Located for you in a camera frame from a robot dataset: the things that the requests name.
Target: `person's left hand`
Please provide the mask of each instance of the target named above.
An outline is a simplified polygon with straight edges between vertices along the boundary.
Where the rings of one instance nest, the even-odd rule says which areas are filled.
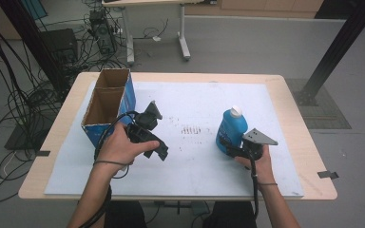
[[[117,123],[114,126],[114,133],[106,139],[96,161],[130,164],[136,156],[145,151],[154,150],[159,145],[158,141],[131,142],[125,133],[125,126],[122,123]],[[105,162],[95,164],[95,166],[98,165],[105,168],[106,173],[111,177],[123,168],[122,165]]]

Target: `blue cardboard box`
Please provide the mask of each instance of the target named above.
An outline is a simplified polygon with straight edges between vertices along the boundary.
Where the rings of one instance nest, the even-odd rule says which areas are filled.
[[[135,110],[136,98],[132,84],[130,70],[103,69],[97,79],[91,94],[82,128],[88,138],[97,146],[102,133],[121,114]],[[123,117],[124,124],[131,123],[131,119]]]

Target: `desk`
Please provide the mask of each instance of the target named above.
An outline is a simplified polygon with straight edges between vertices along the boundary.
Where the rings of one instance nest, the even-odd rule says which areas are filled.
[[[76,79],[67,99],[58,114],[41,150],[50,151],[47,157],[37,157],[31,167],[19,196],[22,199],[69,199],[76,196],[45,195],[58,151],[64,142],[72,121],[85,98],[88,87],[97,80],[99,73],[84,72]],[[334,200],[336,189],[330,179],[321,179],[317,172],[326,168],[318,154],[310,133],[302,120],[296,103],[284,79],[278,75],[250,74],[198,74],[198,73],[142,73],[133,72],[134,82],[175,83],[243,83],[265,84],[276,110],[282,133],[294,161],[304,191],[302,200]]]
[[[103,6],[107,8],[119,8],[123,16],[124,30],[126,37],[126,59],[129,65],[133,65],[135,62],[134,49],[133,49],[133,38],[129,30],[129,17],[128,17],[128,7],[140,7],[140,6],[153,6],[153,5],[178,5],[180,6],[180,31],[178,32],[178,37],[180,45],[182,47],[182,55],[185,60],[191,58],[188,46],[185,41],[184,34],[184,16],[185,16],[185,6],[187,3],[199,3],[203,0],[121,0],[115,2],[105,3]]]

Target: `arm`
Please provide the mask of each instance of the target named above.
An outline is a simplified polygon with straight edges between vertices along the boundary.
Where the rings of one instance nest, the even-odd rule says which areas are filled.
[[[271,157],[269,154],[269,146],[263,148],[262,157],[256,161],[258,174],[259,190],[263,195],[268,211],[269,219],[274,228],[293,228],[300,227],[295,216],[292,214],[286,200],[280,193],[277,185],[266,185],[265,183],[275,183],[274,174],[272,171]],[[236,157],[235,160],[247,167],[250,166],[250,161]]]
[[[117,123],[114,133],[108,137],[103,145],[97,161],[132,163],[136,156],[158,146],[159,142],[157,141],[130,142],[125,134],[124,126]],[[122,168],[119,164],[105,162],[96,163],[93,166],[85,190],[67,227],[80,227],[94,216],[106,198],[111,178]],[[103,227],[104,221],[104,216],[102,216],[93,227]]]

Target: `black pants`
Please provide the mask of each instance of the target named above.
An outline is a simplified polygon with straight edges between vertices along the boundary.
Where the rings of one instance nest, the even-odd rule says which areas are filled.
[[[217,201],[202,228],[256,228],[251,202]],[[137,201],[112,201],[106,211],[105,228],[147,228],[144,210]]]

